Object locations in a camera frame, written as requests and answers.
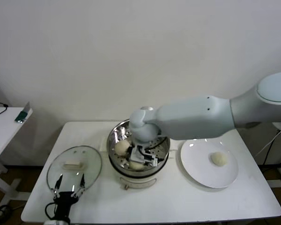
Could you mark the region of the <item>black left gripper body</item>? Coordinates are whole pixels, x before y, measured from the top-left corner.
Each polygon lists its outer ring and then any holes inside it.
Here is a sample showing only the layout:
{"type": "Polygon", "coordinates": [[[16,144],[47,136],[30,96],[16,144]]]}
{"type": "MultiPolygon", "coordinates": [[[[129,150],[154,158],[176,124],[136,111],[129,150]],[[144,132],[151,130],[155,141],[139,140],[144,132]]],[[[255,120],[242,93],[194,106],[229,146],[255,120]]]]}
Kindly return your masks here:
{"type": "Polygon", "coordinates": [[[76,204],[79,200],[79,197],[74,194],[74,192],[66,191],[60,192],[59,197],[54,198],[54,203],[57,205],[57,208],[54,212],[55,218],[68,218],[71,206],[76,204]]]}

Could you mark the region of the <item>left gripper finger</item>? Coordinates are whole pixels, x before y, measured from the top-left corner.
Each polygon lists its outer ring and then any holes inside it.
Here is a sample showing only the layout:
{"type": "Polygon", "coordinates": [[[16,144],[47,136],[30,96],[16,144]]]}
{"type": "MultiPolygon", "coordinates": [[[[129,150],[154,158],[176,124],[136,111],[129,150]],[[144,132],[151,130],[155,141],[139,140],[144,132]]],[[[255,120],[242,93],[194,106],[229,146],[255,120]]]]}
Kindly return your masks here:
{"type": "Polygon", "coordinates": [[[79,185],[72,186],[71,197],[81,197],[84,191],[85,191],[85,178],[84,178],[84,174],[82,174],[79,185]]]}
{"type": "Polygon", "coordinates": [[[62,178],[63,178],[63,174],[59,176],[58,180],[55,183],[55,186],[51,188],[54,197],[59,197],[59,188],[62,182],[62,178]]]}

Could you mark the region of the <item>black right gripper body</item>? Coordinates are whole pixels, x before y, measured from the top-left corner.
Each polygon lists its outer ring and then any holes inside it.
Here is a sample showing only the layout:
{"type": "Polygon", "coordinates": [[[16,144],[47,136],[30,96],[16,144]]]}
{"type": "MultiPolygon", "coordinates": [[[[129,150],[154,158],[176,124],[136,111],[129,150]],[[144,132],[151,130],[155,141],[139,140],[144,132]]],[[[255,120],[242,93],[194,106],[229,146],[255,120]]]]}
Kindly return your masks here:
{"type": "Polygon", "coordinates": [[[143,154],[141,152],[141,146],[130,146],[127,150],[129,155],[129,161],[133,162],[142,162],[143,161],[143,154]]]}

